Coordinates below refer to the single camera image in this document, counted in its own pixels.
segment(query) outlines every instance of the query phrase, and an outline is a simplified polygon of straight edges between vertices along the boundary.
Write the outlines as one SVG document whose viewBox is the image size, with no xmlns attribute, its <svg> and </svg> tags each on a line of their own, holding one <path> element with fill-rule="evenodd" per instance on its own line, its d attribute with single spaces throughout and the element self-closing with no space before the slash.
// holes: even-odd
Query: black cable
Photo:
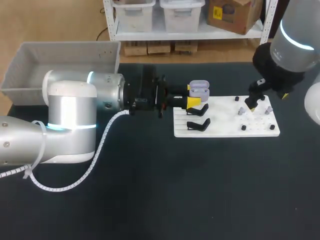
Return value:
<svg viewBox="0 0 320 240">
<path fill-rule="evenodd" d="M 107 30 L 107 29 L 108 29 L 108 27 L 106 27 L 105 29 L 103 29 L 103 30 L 99 33 L 99 35 L 96 37 L 96 41 L 98 41 L 100 35 L 101 35 L 105 30 Z"/>
<path fill-rule="evenodd" d="M 105 9 L 104 9 L 104 8 L 101 8 L 101 9 L 100 9 L 100 13 L 101 13 L 101 14 L 104 14 L 104 13 L 105 13 Z M 105 29 L 103 29 L 103 30 L 99 33 L 99 35 L 96 37 L 96 41 L 98 41 L 100 35 L 101 35 L 105 30 L 107 30 L 107 29 L 108 29 L 108 27 L 106 27 Z"/>
</svg>

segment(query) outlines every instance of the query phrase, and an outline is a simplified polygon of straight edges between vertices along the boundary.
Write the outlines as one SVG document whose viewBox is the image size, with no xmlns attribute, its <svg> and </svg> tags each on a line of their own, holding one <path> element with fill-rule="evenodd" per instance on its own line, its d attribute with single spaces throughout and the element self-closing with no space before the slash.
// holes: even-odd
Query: wooden crate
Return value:
<svg viewBox="0 0 320 240">
<path fill-rule="evenodd" d="M 124 55 L 127 57 L 147 55 L 147 43 L 145 41 L 126 41 Z"/>
<path fill-rule="evenodd" d="M 148 41 L 148 54 L 169 54 L 171 45 L 169 41 Z"/>
<path fill-rule="evenodd" d="M 174 51 L 178 53 L 193 54 L 198 51 L 198 41 L 195 40 L 182 40 L 175 41 Z"/>
</svg>

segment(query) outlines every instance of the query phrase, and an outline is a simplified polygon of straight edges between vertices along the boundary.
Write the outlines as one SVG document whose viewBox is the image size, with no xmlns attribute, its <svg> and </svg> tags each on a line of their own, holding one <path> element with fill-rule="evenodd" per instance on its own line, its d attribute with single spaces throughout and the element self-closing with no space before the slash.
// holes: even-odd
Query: gray plastic bin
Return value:
<svg viewBox="0 0 320 240">
<path fill-rule="evenodd" d="M 42 82 L 50 70 L 117 73 L 120 42 L 24 42 L 1 85 L 16 106 L 45 105 Z"/>
</svg>

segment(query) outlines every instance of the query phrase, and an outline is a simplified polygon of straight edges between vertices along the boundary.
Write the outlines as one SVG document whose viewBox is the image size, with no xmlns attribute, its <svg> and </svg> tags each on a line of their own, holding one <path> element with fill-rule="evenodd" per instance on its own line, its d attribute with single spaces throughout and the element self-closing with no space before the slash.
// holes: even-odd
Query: white slotted tray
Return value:
<svg viewBox="0 0 320 240">
<path fill-rule="evenodd" d="M 235 96 L 210 96 L 207 102 L 195 107 L 201 109 L 206 103 L 209 109 L 204 116 L 187 115 L 186 110 L 180 107 L 173 108 L 174 136 L 177 138 L 247 138 L 247 137 L 277 137 L 280 134 L 279 126 L 274 112 L 265 114 L 267 108 L 271 106 L 268 96 L 265 100 L 259 100 L 254 112 L 251 112 L 245 103 L 248 96 L 239 96 L 239 101 L 235 101 Z M 245 109 L 245 113 L 238 115 L 240 107 Z M 188 130 L 187 122 L 203 124 L 210 118 L 210 125 L 201 132 Z M 242 130 L 242 125 L 246 125 L 246 130 Z"/>
</svg>

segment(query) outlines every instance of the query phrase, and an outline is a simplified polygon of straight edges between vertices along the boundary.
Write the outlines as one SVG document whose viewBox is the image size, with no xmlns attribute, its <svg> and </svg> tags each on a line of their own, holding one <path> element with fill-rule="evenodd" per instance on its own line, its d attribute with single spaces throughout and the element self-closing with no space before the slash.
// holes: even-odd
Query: black clip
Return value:
<svg viewBox="0 0 320 240">
<path fill-rule="evenodd" d="M 203 115 L 205 115 L 206 111 L 209 109 L 209 104 L 206 103 L 201 110 L 199 109 L 195 109 L 195 108 L 188 108 L 186 110 L 186 114 L 192 114 L 192 115 L 196 115 L 196 116 L 199 116 L 199 117 L 202 117 Z"/>
<path fill-rule="evenodd" d="M 192 121 L 187 121 L 186 126 L 188 127 L 188 130 L 197 130 L 200 132 L 204 132 L 207 129 L 207 127 L 210 125 L 210 123 L 211 123 L 210 118 L 207 118 L 202 125 Z"/>
</svg>

